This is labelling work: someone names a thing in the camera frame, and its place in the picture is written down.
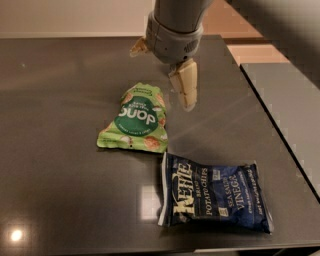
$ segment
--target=dark table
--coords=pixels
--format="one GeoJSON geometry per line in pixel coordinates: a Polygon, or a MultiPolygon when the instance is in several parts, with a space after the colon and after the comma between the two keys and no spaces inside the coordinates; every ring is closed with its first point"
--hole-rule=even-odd
{"type": "Polygon", "coordinates": [[[137,38],[0,41],[0,254],[59,255],[320,245],[320,205],[219,36],[195,56],[199,99],[186,113],[137,38]],[[100,152],[98,132],[137,82],[159,86],[168,151],[203,164],[256,161],[273,235],[218,224],[157,225],[161,154],[100,152]],[[22,240],[10,241],[15,229],[22,240]]]}

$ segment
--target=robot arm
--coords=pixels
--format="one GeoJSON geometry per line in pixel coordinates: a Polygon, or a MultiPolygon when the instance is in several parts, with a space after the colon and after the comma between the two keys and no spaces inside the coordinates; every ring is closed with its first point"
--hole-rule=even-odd
{"type": "Polygon", "coordinates": [[[169,74],[179,100],[186,111],[197,101],[197,64],[192,57],[203,34],[202,19],[213,0],[156,0],[149,14],[146,37],[131,50],[151,51],[163,63],[170,64],[169,74]]]}

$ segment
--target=blue chip bag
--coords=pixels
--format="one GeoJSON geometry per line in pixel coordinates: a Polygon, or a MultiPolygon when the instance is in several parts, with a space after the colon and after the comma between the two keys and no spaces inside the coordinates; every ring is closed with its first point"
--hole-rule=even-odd
{"type": "Polygon", "coordinates": [[[255,164],[209,166],[165,153],[162,182],[160,226],[212,220],[269,234],[273,231],[255,164]]]}

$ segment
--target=snack bag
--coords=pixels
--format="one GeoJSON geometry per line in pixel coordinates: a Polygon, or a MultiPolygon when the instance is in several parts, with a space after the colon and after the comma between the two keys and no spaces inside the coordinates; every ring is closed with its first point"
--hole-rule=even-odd
{"type": "Polygon", "coordinates": [[[138,83],[121,98],[121,111],[99,133],[101,148],[123,148],[163,153],[168,145],[166,108],[160,88],[138,83]]]}
{"type": "Polygon", "coordinates": [[[266,233],[273,231],[255,164],[208,166],[165,153],[162,182],[161,226],[211,220],[266,233]]]}

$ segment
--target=green snack bag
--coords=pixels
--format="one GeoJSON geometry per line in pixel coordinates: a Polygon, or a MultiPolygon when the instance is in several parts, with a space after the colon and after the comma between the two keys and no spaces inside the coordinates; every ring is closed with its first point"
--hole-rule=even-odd
{"type": "Polygon", "coordinates": [[[99,133],[101,148],[123,148],[163,153],[168,145],[166,108],[159,87],[138,83],[121,98],[121,111],[99,133]]]}

